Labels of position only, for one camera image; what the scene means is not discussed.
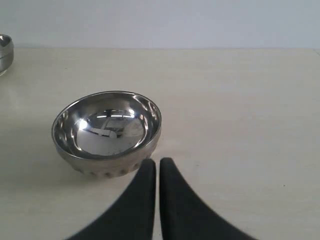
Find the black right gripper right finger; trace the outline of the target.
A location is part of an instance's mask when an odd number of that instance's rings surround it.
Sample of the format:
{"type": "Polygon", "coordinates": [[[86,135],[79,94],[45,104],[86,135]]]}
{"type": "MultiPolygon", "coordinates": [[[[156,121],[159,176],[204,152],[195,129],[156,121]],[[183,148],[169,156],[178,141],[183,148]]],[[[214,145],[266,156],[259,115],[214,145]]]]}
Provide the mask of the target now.
{"type": "Polygon", "coordinates": [[[159,165],[159,212],[164,240],[252,240],[193,191],[172,158],[159,165]]]}

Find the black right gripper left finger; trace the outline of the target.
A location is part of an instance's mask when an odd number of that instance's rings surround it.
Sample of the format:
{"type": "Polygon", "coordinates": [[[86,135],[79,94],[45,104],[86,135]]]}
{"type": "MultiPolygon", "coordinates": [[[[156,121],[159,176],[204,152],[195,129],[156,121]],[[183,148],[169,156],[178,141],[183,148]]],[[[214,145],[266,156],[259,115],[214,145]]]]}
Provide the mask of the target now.
{"type": "Polygon", "coordinates": [[[151,240],[156,198],[156,164],[142,161],[121,196],[71,240],[151,240]]]}

